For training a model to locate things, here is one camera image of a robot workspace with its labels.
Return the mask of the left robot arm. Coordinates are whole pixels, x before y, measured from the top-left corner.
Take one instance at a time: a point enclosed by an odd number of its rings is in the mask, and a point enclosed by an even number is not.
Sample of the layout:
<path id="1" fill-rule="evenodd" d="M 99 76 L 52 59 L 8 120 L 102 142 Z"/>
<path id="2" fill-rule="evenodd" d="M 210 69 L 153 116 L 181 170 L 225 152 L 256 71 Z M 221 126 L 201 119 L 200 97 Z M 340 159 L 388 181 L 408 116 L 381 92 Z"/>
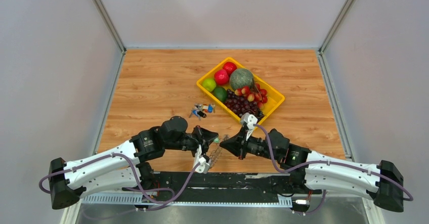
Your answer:
<path id="1" fill-rule="evenodd" d="M 46 178 L 49 189 L 45 190 L 51 207 L 63 209 L 88 195 L 114 188 L 150 190 L 155 177 L 148 162 L 162 157 L 166 150 L 190 151 L 192 170 L 206 173 L 211 163 L 206 153 L 219 135 L 199 125 L 191 133 L 187 128 L 183 117 L 173 116 L 100 154 L 74 161 L 53 159 Z"/>

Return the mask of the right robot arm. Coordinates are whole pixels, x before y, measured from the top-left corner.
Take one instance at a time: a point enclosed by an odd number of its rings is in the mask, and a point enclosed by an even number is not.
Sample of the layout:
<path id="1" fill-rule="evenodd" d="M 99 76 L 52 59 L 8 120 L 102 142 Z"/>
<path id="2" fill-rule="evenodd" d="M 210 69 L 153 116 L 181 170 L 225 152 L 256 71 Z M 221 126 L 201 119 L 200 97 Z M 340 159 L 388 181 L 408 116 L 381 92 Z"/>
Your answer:
<path id="1" fill-rule="evenodd" d="M 247 154 L 270 159 L 278 171 L 290 175 L 293 191 L 299 193 L 307 188 L 344 192 L 369 199 L 384 210 L 404 211 L 404 178 L 392 162 L 350 162 L 292 144 L 276 129 L 265 132 L 265 139 L 253 137 L 249 132 L 243 126 L 220 146 L 240 160 Z"/>

